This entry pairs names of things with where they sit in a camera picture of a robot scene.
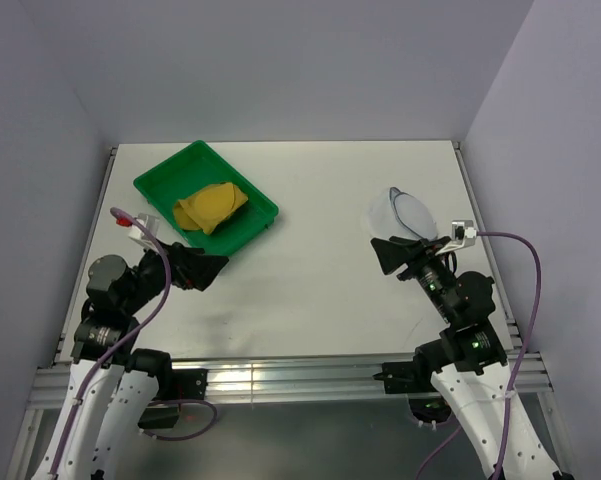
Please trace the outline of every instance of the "white tabletop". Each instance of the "white tabletop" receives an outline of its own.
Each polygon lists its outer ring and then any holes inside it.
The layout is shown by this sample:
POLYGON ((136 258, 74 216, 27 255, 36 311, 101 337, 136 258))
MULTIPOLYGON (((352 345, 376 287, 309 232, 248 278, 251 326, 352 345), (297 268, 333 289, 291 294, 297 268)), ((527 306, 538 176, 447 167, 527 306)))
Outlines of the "white tabletop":
MULTIPOLYGON (((133 179, 186 144, 121 145, 113 164, 86 266, 106 254, 135 265, 141 249, 116 226, 109 208, 158 215, 133 179)), ((445 327, 416 282, 385 277, 361 226, 369 201, 396 186, 424 202, 441 235, 454 219, 475 219, 448 141, 256 142, 210 146, 280 207, 273 226, 231 257, 204 293, 171 290, 165 308, 136 347, 174 358, 256 358, 411 352, 445 327)), ((162 222, 158 236, 180 241, 162 222)), ((491 269, 481 240, 458 252, 459 273, 491 269)), ((87 268, 61 359, 86 299, 87 268)), ((500 298, 491 321, 509 337, 500 298)), ((137 314, 142 320, 157 299, 137 314)))

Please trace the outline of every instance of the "green plastic tray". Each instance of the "green plastic tray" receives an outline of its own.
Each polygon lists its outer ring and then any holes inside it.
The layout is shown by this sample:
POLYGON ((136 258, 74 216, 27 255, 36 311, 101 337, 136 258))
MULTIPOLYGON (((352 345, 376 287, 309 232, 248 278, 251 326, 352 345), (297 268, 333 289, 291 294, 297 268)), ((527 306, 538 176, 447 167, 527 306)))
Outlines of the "green plastic tray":
POLYGON ((143 173, 133 185, 193 247, 206 253, 226 255, 239 250, 273 223, 278 207, 240 175, 205 142, 198 140, 143 173), (187 232, 173 218, 176 201, 212 183, 233 182, 249 200, 211 235, 187 232))

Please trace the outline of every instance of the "white wall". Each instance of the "white wall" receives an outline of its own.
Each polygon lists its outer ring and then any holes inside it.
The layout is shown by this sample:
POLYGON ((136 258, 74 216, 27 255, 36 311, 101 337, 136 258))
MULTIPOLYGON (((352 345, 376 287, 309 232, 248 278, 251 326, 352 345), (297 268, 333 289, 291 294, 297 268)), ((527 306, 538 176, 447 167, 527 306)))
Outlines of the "white wall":
MULTIPOLYGON (((487 226, 538 247, 545 280, 536 345, 581 478, 601 478, 601 0, 534 2, 464 152, 487 226)), ((495 250, 525 321, 530 256, 506 240, 495 250)))
POLYGON ((116 142, 464 138, 531 0, 22 0, 116 142))
POLYGON ((22 6, 0 0, 0 478, 52 358, 105 151, 22 6))

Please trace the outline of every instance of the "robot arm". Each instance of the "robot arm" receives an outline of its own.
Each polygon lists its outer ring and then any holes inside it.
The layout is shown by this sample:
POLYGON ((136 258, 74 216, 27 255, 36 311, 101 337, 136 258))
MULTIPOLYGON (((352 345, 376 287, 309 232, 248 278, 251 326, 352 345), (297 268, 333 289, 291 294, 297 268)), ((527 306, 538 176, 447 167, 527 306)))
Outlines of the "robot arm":
POLYGON ((498 460, 509 396, 508 448, 498 480, 573 479, 547 454, 517 392, 507 392, 511 368, 488 320, 495 311, 493 280, 478 272, 456 278, 440 260, 440 255, 475 243, 472 222, 454 222, 452 231, 452 238, 433 242, 397 237, 371 241, 384 274, 406 265, 398 279, 416 279, 448 324, 439 340, 416 349, 413 361, 385 363, 374 378, 384 381, 386 393, 439 392, 469 437, 487 478, 498 460))
MULTIPOLYGON (((169 260, 171 283, 185 290, 205 290, 229 261, 179 243, 161 246, 169 260)), ((150 249, 133 268, 117 255, 102 257, 89 267, 89 298, 74 335, 69 388, 33 480, 114 478, 121 448, 137 431, 149 402, 168 388, 171 358, 155 350, 132 353, 135 337, 130 337, 106 362, 100 365, 99 359, 139 325, 133 315, 162 291, 165 278, 161 257, 150 249), (96 364, 100 367, 78 399, 80 387, 96 364), (71 415, 75 416, 65 438, 71 415)))

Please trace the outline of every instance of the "yellow cloth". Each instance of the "yellow cloth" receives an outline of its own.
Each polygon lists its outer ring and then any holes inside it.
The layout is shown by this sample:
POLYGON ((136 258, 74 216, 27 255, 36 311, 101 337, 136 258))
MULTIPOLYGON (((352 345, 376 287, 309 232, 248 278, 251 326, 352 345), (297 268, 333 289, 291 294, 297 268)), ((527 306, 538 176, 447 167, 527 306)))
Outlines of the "yellow cloth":
POLYGON ((200 230, 211 235, 215 228, 247 202, 233 183, 207 185, 173 206, 173 216, 183 230, 200 230))

